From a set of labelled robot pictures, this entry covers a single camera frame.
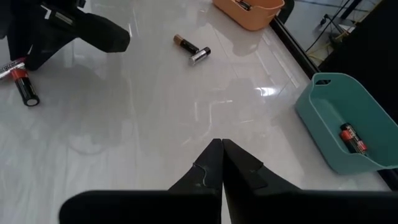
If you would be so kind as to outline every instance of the black and copper battery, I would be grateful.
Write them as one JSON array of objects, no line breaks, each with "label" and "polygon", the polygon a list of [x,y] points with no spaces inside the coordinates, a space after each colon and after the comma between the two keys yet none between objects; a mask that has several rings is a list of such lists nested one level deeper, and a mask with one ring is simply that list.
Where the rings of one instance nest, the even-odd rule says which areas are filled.
[{"label": "black and copper battery", "polygon": [[198,47],[191,44],[189,41],[185,40],[178,34],[174,36],[174,42],[192,54],[192,56],[189,58],[189,64],[192,66],[207,58],[207,56],[209,56],[209,54],[211,53],[210,48],[205,47],[204,49],[199,50]]},{"label": "black and copper battery", "polygon": [[22,100],[26,106],[36,106],[40,103],[25,69],[24,58],[17,59],[0,68],[0,80],[12,76]]},{"label": "black and copper battery", "polygon": [[187,52],[190,52],[192,55],[196,54],[199,51],[195,45],[191,44],[189,41],[182,38],[180,35],[176,34],[173,38],[174,42],[185,49]]}]

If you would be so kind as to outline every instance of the black cable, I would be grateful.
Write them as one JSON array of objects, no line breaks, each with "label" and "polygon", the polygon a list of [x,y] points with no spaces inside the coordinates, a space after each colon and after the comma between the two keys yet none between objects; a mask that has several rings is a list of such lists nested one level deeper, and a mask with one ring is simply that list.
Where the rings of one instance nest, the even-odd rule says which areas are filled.
[{"label": "black cable", "polygon": [[331,22],[334,21],[334,20],[336,19],[337,15],[341,12],[341,10],[343,10],[343,9],[346,7],[346,5],[349,3],[349,1],[350,1],[350,0],[347,0],[347,1],[344,3],[344,6],[341,7],[341,8],[336,12],[336,14],[333,16],[333,18],[331,18],[331,20],[330,20],[330,22],[328,23],[328,25],[326,25],[325,28],[323,28],[321,34],[319,34],[319,36],[317,37],[317,39],[315,39],[315,41],[314,41],[314,42],[312,43],[312,45],[306,50],[306,52],[308,52],[308,51],[316,44],[316,42],[321,38],[322,34],[323,34],[323,33],[326,31],[326,29],[328,28],[328,26],[330,26]]}]

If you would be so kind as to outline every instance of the aa battery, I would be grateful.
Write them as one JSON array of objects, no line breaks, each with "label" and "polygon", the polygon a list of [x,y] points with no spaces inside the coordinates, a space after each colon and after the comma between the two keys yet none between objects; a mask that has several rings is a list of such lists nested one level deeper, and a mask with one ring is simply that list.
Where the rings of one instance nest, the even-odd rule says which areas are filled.
[{"label": "aa battery", "polygon": [[198,47],[191,44],[189,41],[185,40],[178,34],[174,36],[173,40],[177,45],[185,49],[187,52],[190,52],[192,55],[196,54],[199,51]]},{"label": "aa battery", "polygon": [[40,103],[40,99],[34,90],[25,67],[14,68],[11,70],[12,79],[17,85],[22,100],[26,106],[36,106]]},{"label": "aa battery", "polygon": [[210,48],[205,47],[203,50],[199,51],[198,53],[189,58],[189,64],[190,65],[197,64],[198,62],[207,58],[207,56],[209,56],[210,53],[211,53]]},{"label": "aa battery", "polygon": [[354,137],[352,137],[352,135],[349,133],[349,131],[342,131],[340,133],[340,137],[343,140],[343,142],[345,143],[345,145],[347,146],[350,153],[363,154],[363,152],[357,146],[357,144],[354,140]]},{"label": "aa battery", "polygon": [[350,133],[350,135],[353,137],[355,141],[355,144],[361,150],[361,152],[365,152],[368,149],[368,147],[366,147],[365,143],[363,143],[362,139],[360,138],[360,136],[358,136],[357,132],[355,131],[355,129],[352,127],[351,124],[345,123],[340,126],[340,129],[342,131],[348,131]]},{"label": "aa battery", "polygon": [[15,68],[25,67],[25,58],[19,58],[15,61],[12,61],[3,67],[0,68],[0,80],[6,78],[8,75],[11,74],[11,70]]}]

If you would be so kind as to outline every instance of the black frame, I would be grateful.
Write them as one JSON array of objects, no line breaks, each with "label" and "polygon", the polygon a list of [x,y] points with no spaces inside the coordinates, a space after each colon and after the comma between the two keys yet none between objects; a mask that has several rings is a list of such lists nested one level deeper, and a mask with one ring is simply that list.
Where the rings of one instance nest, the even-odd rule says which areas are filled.
[{"label": "black frame", "polygon": [[[275,17],[271,21],[270,26],[285,44],[287,50],[289,50],[294,59],[296,59],[297,63],[301,66],[309,79],[311,79],[314,74],[321,72],[321,70],[305,53],[304,49],[301,48],[300,44],[295,40],[292,34],[286,29],[281,19]],[[380,170],[378,173],[391,190],[398,191],[398,169]]]}]

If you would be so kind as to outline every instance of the plastic bin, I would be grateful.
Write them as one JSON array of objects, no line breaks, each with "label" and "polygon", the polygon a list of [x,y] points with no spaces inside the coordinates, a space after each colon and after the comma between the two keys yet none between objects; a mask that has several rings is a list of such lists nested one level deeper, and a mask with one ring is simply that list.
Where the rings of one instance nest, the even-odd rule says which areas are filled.
[{"label": "plastic bin", "polygon": [[284,0],[244,0],[252,8],[243,9],[235,0],[213,0],[213,4],[247,30],[262,29],[270,23],[285,4]]},{"label": "plastic bin", "polygon": [[[341,73],[314,75],[295,109],[337,173],[398,167],[398,126],[354,78]],[[368,156],[349,153],[339,136],[344,123],[352,124],[367,145]]]}]

